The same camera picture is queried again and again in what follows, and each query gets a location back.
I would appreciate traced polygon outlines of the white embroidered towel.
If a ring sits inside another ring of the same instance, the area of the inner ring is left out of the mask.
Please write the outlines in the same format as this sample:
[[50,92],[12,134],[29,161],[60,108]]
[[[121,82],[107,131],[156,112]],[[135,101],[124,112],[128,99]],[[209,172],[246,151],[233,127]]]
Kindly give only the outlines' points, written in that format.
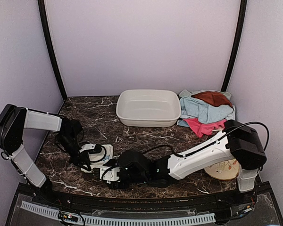
[[106,164],[110,159],[113,158],[113,146],[112,145],[101,145],[101,153],[89,154],[90,167],[91,171],[88,172],[84,169],[81,169],[84,173],[92,173],[93,168],[101,168]]

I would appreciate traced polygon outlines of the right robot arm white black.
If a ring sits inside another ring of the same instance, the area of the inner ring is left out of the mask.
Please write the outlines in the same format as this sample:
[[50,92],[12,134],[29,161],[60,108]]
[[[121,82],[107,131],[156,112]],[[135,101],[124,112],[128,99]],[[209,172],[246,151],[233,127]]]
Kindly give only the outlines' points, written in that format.
[[118,159],[109,160],[107,169],[100,171],[100,179],[112,189],[125,189],[131,183],[145,183],[152,187],[168,187],[188,175],[211,165],[237,160],[239,172],[238,189],[231,200],[242,204],[255,187],[255,178],[267,161],[265,149],[254,122],[225,122],[225,128],[211,139],[181,153],[173,152],[155,161],[145,153],[126,150]]

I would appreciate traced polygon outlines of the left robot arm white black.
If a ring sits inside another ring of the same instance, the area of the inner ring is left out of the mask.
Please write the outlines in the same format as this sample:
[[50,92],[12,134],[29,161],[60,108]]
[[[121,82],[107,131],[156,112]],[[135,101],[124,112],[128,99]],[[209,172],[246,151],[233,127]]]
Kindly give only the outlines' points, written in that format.
[[34,187],[42,188],[49,184],[49,180],[25,150],[25,129],[55,132],[58,143],[69,154],[71,163],[87,171],[91,170],[89,157],[83,153],[77,140],[77,136],[83,130],[78,120],[7,104],[0,114],[0,148],[7,154],[7,158],[20,175]]

